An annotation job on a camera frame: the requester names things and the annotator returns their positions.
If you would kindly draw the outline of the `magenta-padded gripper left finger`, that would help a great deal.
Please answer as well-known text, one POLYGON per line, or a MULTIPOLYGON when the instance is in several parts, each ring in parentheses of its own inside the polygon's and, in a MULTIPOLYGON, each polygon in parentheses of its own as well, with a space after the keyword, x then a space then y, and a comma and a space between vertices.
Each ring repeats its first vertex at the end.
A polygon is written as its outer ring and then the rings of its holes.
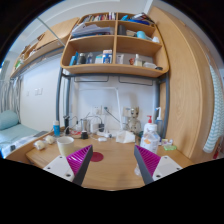
POLYGON ((44 170, 81 186, 92 155, 93 146, 89 145, 68 156, 59 155, 44 170))

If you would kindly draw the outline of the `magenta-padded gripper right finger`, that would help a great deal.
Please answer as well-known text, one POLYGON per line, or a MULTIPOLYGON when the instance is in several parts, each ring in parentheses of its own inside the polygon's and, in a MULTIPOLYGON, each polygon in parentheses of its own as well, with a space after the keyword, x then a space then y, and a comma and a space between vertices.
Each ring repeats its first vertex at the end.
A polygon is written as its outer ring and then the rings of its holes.
POLYGON ((160 157, 138 145, 134 147, 134 155, 145 184, 150 184, 182 169, 169 156, 160 157))

